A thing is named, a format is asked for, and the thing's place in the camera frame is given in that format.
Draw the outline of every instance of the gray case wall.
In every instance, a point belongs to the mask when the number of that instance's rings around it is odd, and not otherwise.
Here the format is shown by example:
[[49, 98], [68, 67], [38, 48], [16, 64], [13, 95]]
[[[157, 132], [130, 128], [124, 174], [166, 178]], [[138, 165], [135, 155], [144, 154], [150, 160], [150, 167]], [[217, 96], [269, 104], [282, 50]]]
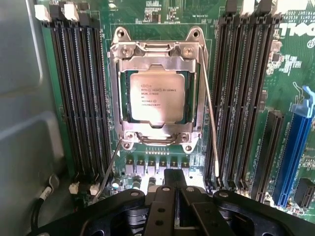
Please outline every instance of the gray case wall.
[[[64, 165], [40, 23], [32, 0], [0, 1], [0, 230], [24, 235], [31, 206]], [[69, 206], [68, 181], [44, 203], [39, 224]]]

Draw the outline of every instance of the capacitor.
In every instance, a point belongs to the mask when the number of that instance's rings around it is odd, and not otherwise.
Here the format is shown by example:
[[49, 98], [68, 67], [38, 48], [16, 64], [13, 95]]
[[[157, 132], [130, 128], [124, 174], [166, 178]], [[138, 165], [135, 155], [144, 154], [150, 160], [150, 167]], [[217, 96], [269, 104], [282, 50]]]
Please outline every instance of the capacitor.
[[140, 186], [141, 186], [141, 177], [140, 176], [136, 176], [133, 179], [132, 188], [140, 190]]
[[115, 178], [112, 184], [113, 188], [116, 188], [116, 189], [119, 188], [120, 182], [121, 182], [120, 178]]

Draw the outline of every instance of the pcie slot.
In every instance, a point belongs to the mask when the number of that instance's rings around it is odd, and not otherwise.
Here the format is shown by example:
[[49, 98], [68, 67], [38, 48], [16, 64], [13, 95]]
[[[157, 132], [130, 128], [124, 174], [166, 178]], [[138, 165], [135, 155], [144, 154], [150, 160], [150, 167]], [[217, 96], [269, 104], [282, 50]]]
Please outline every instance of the pcie slot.
[[61, 28], [52, 28], [52, 41], [55, 52], [56, 66], [58, 72], [59, 83], [61, 87], [61, 95], [63, 99], [63, 110], [65, 112], [65, 121], [69, 133], [69, 141], [75, 161], [76, 171], [79, 173], [85, 173], [85, 168], [83, 165], [83, 159], [79, 147], [76, 145], [77, 142], [77, 130], [74, 127], [74, 123], [71, 121], [72, 116], [72, 98], [71, 90], [69, 88], [69, 83], [67, 83], [67, 64], [64, 56], [64, 44], [63, 44], [63, 33]]
[[270, 111], [268, 113], [251, 192], [251, 198], [261, 203], [264, 201], [269, 184], [271, 168], [275, 160], [275, 152], [283, 120], [284, 117], [278, 111]]
[[67, 61], [68, 83], [72, 94], [72, 109], [74, 116], [72, 117], [77, 130], [77, 141], [81, 151], [83, 165], [86, 169], [92, 170], [95, 175], [95, 167], [93, 165], [91, 155], [91, 145], [89, 142], [89, 127], [84, 122], [83, 114], [83, 97], [79, 83], [79, 69], [77, 63], [77, 50], [75, 47], [74, 29], [63, 28], [64, 53]]
[[312, 120], [313, 118], [306, 118], [298, 114], [293, 116], [273, 193], [273, 200], [278, 206], [286, 207], [306, 140], [311, 129]]

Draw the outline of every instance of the blue pcie slot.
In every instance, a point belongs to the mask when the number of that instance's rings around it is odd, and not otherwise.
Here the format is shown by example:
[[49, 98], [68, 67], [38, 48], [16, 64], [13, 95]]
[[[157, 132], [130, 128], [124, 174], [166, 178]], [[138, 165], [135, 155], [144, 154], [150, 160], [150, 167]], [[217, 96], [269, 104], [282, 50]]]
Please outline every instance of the blue pcie slot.
[[280, 207], [286, 207], [314, 117], [315, 93], [308, 87], [303, 87], [303, 89], [311, 98], [305, 99], [303, 105], [292, 106], [294, 115], [291, 129], [273, 193], [273, 200]]
[[291, 131], [273, 194], [273, 200], [278, 206], [286, 206], [306, 139], [311, 129], [312, 120], [312, 118], [305, 118], [297, 114], [293, 117]]

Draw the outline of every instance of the cable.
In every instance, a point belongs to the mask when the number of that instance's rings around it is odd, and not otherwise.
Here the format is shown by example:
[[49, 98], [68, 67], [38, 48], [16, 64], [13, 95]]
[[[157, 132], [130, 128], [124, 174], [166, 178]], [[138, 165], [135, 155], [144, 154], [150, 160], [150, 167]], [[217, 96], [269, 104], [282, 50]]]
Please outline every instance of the cable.
[[31, 212], [31, 231], [38, 229], [38, 216], [40, 208], [44, 201], [59, 187], [59, 178], [57, 175], [52, 174], [49, 177], [49, 186], [41, 193], [39, 198], [35, 201], [33, 210]]
[[201, 57], [202, 57], [202, 68], [203, 68], [203, 78], [206, 84], [206, 91], [208, 97], [208, 104], [209, 104], [209, 113], [210, 113], [210, 121], [211, 121], [211, 133], [212, 133], [212, 146], [213, 146], [213, 153], [215, 156], [215, 176], [219, 177], [219, 159], [218, 159], [218, 149], [217, 149], [217, 131], [216, 131], [216, 124], [215, 124], [215, 116], [213, 113], [212, 103], [211, 103], [211, 94], [209, 89], [208, 83], [208, 76], [207, 76], [207, 68], [206, 68], [206, 59], [205, 55], [203, 54], [203, 48], [200, 45], [199, 48], [201, 49]]
[[98, 200], [98, 198], [100, 197], [101, 193], [102, 193], [102, 192], [104, 191], [104, 189], [105, 189], [105, 186], [106, 186], [106, 183], [107, 183], [107, 179], [108, 179], [109, 174], [110, 174], [110, 172], [111, 172], [111, 170], [112, 170], [112, 166], [113, 166], [113, 164], [114, 164], [115, 157], [116, 157], [116, 155], [117, 155], [117, 152], [119, 151], [119, 148], [120, 148], [120, 146], [121, 146], [121, 143], [122, 143], [122, 139], [120, 139], [119, 142], [118, 142], [118, 144], [117, 144], [117, 147], [116, 147], [116, 149], [115, 149], [115, 151], [114, 151], [114, 154], [113, 154], [113, 156], [112, 156], [112, 159], [111, 159], [111, 161], [110, 161], [110, 163], [109, 163], [109, 166], [108, 166], [108, 168], [107, 168], [107, 170], [106, 170], [106, 173], [105, 173], [103, 182], [102, 182], [101, 186], [99, 187], [99, 190], [98, 190], [98, 192], [96, 193], [95, 197], [93, 198], [92, 204], [94, 204], [94, 203], [97, 202], [97, 200]]

